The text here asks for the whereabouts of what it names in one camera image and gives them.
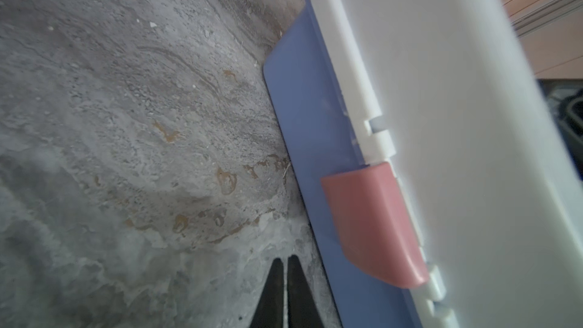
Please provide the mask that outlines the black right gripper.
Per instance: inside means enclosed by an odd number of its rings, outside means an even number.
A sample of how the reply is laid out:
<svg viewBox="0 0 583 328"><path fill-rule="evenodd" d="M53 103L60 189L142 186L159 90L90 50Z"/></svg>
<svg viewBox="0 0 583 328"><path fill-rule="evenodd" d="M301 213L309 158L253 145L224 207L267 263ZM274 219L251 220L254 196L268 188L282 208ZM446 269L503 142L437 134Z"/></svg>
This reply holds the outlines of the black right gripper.
<svg viewBox="0 0 583 328"><path fill-rule="evenodd" d="M582 177L582 79L539 80L547 107Z"/></svg>

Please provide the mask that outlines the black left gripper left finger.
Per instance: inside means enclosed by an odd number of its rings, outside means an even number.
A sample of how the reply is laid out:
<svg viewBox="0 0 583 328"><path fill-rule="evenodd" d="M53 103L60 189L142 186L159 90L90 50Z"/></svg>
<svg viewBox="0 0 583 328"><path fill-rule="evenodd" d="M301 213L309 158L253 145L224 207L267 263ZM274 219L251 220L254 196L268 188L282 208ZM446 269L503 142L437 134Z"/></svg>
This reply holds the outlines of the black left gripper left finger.
<svg viewBox="0 0 583 328"><path fill-rule="evenodd" d="M276 258L270 267L250 328L282 328L284 323L284 266Z"/></svg>

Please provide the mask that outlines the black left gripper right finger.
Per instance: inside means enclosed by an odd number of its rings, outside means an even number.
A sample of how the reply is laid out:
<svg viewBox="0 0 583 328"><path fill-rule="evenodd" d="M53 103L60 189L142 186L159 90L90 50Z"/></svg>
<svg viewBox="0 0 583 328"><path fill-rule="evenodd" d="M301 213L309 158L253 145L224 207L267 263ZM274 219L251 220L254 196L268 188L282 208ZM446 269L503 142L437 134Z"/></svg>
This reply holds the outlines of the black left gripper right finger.
<svg viewBox="0 0 583 328"><path fill-rule="evenodd" d="M324 328L297 255L288 258L287 296L289 328Z"/></svg>

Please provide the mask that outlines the white toolbox lid pink handle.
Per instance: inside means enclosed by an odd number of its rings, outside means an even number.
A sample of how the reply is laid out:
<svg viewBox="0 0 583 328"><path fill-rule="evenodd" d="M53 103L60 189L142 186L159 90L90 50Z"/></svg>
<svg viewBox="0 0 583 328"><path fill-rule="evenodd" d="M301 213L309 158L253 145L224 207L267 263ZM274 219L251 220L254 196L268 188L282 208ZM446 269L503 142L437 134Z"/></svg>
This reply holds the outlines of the white toolbox lid pink handle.
<svg viewBox="0 0 583 328"><path fill-rule="evenodd" d="M582 185L500 0L309 0L364 169L348 259L424 327L580 327Z"/></svg>

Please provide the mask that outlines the blue toolbox base tray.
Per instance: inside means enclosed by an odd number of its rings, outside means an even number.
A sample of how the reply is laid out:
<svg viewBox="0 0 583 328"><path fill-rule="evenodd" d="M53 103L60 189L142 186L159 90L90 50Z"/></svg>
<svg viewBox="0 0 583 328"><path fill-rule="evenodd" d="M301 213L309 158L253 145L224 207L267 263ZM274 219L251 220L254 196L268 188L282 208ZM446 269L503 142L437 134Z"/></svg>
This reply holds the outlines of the blue toolbox base tray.
<svg viewBox="0 0 583 328"><path fill-rule="evenodd" d="M343 254L320 179L363 168L311 0L263 66L264 79L344 327L421 326L411 294Z"/></svg>

